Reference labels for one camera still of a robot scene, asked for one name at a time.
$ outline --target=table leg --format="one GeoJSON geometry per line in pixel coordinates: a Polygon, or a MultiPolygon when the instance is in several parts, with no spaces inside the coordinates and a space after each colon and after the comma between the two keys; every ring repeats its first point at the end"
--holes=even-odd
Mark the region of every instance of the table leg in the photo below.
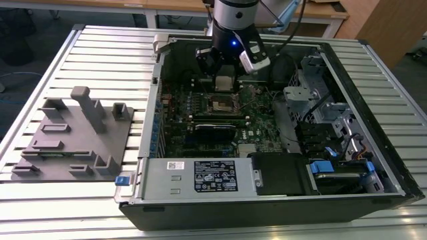
{"type": "Polygon", "coordinates": [[[332,19],[329,25],[326,25],[326,28],[325,28],[322,36],[321,36],[324,39],[334,38],[334,35],[340,29],[342,21],[344,21],[342,19],[332,19]]]}
{"type": "Polygon", "coordinates": [[[157,25],[157,21],[158,21],[158,18],[157,18],[157,13],[154,10],[145,10],[145,18],[146,18],[146,26],[149,29],[156,29],[158,28],[158,25],[157,25]]]}
{"type": "Polygon", "coordinates": [[[60,10],[49,10],[48,13],[50,14],[53,20],[60,19],[60,10]]]}

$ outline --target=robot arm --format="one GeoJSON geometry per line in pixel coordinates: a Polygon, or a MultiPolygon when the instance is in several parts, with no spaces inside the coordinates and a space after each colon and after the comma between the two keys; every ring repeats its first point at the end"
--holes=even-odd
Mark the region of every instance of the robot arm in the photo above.
{"type": "MultiPolygon", "coordinates": [[[[238,68],[241,63],[246,74],[266,67],[270,60],[254,27],[260,0],[202,0],[202,2],[213,6],[213,18],[210,21],[212,48],[198,50],[196,53],[201,70],[214,78],[224,65],[238,68]]],[[[298,0],[292,0],[280,15],[285,26],[290,21],[297,3],[298,0]]]]}

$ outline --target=blue latch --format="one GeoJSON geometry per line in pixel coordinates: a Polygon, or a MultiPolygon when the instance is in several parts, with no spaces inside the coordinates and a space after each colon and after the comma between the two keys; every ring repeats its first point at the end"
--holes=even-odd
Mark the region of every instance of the blue latch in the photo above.
{"type": "Polygon", "coordinates": [[[330,161],[314,161],[309,164],[309,168],[313,174],[334,172],[330,161]]]}
{"type": "Polygon", "coordinates": [[[337,154],[336,154],[336,151],[332,150],[332,148],[329,148],[328,146],[324,147],[324,149],[328,151],[328,153],[330,154],[332,157],[336,157],[337,154]]]}
{"type": "Polygon", "coordinates": [[[373,166],[373,163],[372,163],[370,161],[368,161],[368,162],[365,163],[365,166],[366,166],[366,170],[368,170],[369,172],[373,172],[373,171],[374,171],[374,166],[373,166]]]}
{"type": "Polygon", "coordinates": [[[116,176],[113,183],[116,186],[129,186],[130,185],[130,177],[129,176],[116,176]]]}

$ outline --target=black cable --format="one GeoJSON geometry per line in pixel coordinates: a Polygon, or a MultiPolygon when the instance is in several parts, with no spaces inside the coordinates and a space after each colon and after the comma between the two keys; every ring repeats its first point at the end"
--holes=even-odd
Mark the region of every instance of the black cable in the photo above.
{"type": "Polygon", "coordinates": [[[282,22],[280,21],[278,17],[274,15],[274,13],[270,11],[270,9],[265,5],[265,3],[261,0],[258,0],[258,3],[265,8],[265,10],[268,11],[269,15],[273,17],[273,19],[277,21],[278,24],[276,25],[276,27],[282,27],[284,26],[282,22]]]}
{"type": "Polygon", "coordinates": [[[345,144],[344,144],[344,147],[341,149],[341,153],[337,157],[337,161],[341,162],[345,158],[345,152],[346,152],[346,149],[348,149],[348,146],[349,146],[349,143],[353,139],[353,137],[358,136],[360,134],[357,132],[354,132],[353,134],[349,135],[349,137],[346,138],[346,141],[345,141],[345,144]]]}
{"type": "Polygon", "coordinates": [[[276,64],[277,64],[277,59],[278,59],[280,57],[281,57],[281,58],[288,58],[288,59],[292,60],[293,66],[294,66],[294,71],[296,71],[296,73],[297,73],[298,65],[297,65],[293,57],[284,52],[284,53],[281,53],[281,54],[278,54],[278,55],[276,55],[274,57],[270,58],[269,71],[268,71],[268,81],[269,81],[268,84],[272,84],[272,83],[274,82],[274,80],[273,80],[273,70],[274,70],[274,66],[276,66],[276,64]]]}
{"type": "Polygon", "coordinates": [[[305,10],[305,4],[306,4],[306,1],[308,0],[301,0],[301,7],[300,7],[300,13],[298,13],[298,17],[297,17],[297,21],[296,21],[296,26],[293,28],[293,31],[290,33],[290,35],[288,36],[286,40],[284,41],[284,43],[280,45],[280,49],[278,49],[278,52],[280,50],[285,47],[285,45],[290,42],[298,28],[300,28],[300,25],[301,25],[301,20],[302,20],[302,15],[304,15],[304,10],[305,10]]]}
{"type": "Polygon", "coordinates": [[[293,140],[293,139],[288,138],[288,137],[286,137],[286,135],[281,132],[280,128],[278,128],[277,130],[278,130],[278,132],[280,132],[281,136],[282,136],[286,140],[289,140],[289,141],[292,141],[292,142],[294,142],[294,143],[297,143],[297,144],[301,144],[301,142],[300,142],[300,141],[297,141],[297,140],[293,140]]]}
{"type": "Polygon", "coordinates": [[[188,22],[185,23],[184,27],[189,24],[189,22],[193,20],[193,17],[189,18],[188,22]]]}
{"type": "Polygon", "coordinates": [[[304,117],[301,118],[301,121],[304,122],[308,115],[317,109],[317,107],[325,102],[326,98],[330,96],[330,92],[328,92],[317,101],[317,103],[312,106],[312,108],[305,113],[304,117]]]}
{"type": "Polygon", "coordinates": [[[212,22],[213,18],[212,18],[212,13],[210,13],[209,6],[208,6],[208,5],[204,5],[204,7],[205,7],[205,10],[206,10],[206,19],[208,19],[208,22],[212,22]]]}

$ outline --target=aluminum table surface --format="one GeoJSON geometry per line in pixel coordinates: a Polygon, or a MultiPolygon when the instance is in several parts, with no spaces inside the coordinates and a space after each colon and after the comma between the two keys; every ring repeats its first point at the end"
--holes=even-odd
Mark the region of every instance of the aluminum table surface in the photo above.
{"type": "MultiPolygon", "coordinates": [[[[0,144],[0,239],[423,239],[427,200],[381,210],[346,223],[229,229],[138,231],[118,211],[113,182],[12,183],[10,170],[32,140],[44,113],[44,98],[66,98],[88,86],[102,106],[120,101],[136,109],[122,171],[137,163],[156,33],[201,35],[200,31],[85,26],[72,30],[42,79],[0,144]]],[[[285,36],[262,35],[266,39],[285,36]]],[[[423,190],[427,189],[427,117],[369,46],[354,40],[296,37],[328,42],[360,94],[423,190]]],[[[122,189],[122,196],[129,194],[122,189]]]]}

